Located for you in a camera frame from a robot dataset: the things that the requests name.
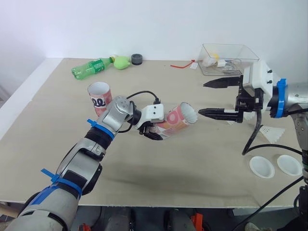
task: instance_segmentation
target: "plastic bottle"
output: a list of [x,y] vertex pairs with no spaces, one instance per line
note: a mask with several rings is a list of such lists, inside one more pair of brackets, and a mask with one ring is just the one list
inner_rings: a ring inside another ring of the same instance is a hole
[[72,74],[76,79],[84,79],[89,75],[96,74],[100,71],[103,71],[107,68],[111,63],[114,62],[114,58],[109,57],[106,59],[96,59],[90,61],[82,66],[76,66],[72,69]]

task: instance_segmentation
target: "plastic storage box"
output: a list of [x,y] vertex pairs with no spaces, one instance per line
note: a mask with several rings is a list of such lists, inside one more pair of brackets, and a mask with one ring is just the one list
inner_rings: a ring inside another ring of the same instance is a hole
[[206,76],[239,76],[259,58],[245,45],[203,44],[198,64]]

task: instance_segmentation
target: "white wall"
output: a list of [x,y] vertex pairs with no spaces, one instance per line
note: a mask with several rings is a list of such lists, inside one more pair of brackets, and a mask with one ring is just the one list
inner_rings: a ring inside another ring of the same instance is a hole
[[245,44],[280,77],[308,80],[307,0],[8,0],[1,6],[0,84],[10,93],[43,57],[141,53],[189,60],[202,43]]

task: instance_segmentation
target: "blue ring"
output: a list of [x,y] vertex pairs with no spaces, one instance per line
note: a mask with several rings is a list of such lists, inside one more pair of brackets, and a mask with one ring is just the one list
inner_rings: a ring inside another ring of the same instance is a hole
[[112,140],[115,138],[114,134],[111,131],[109,131],[107,128],[103,127],[102,125],[97,124],[96,121],[88,119],[87,122],[90,123],[92,127],[96,127],[99,130],[106,132],[111,137]]
[[82,190],[81,188],[76,185],[75,183],[69,181],[69,180],[66,180],[66,179],[63,179],[63,178],[60,178],[59,175],[57,174],[53,174],[52,172],[49,172],[47,169],[43,168],[41,170],[42,173],[46,174],[47,176],[49,176],[51,178],[51,182],[52,183],[56,183],[56,182],[60,182],[60,183],[63,183],[63,184],[66,184],[70,187],[72,187],[73,189],[75,189],[78,193],[79,193],[79,196],[82,195]]
[[286,87],[286,79],[282,78],[277,82],[278,88],[278,105],[277,105],[277,113],[275,118],[281,118],[284,110],[284,99],[285,99],[285,87]]

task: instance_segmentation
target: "red paper cup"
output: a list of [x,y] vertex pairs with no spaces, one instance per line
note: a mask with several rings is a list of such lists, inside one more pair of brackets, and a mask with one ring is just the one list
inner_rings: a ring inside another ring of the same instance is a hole
[[164,122],[155,123],[150,132],[157,133],[163,139],[178,133],[183,128],[194,124],[197,121],[197,113],[185,102],[173,108],[165,115]]
[[99,117],[112,101],[110,87],[105,82],[96,82],[88,87],[88,93],[93,102],[95,112]]

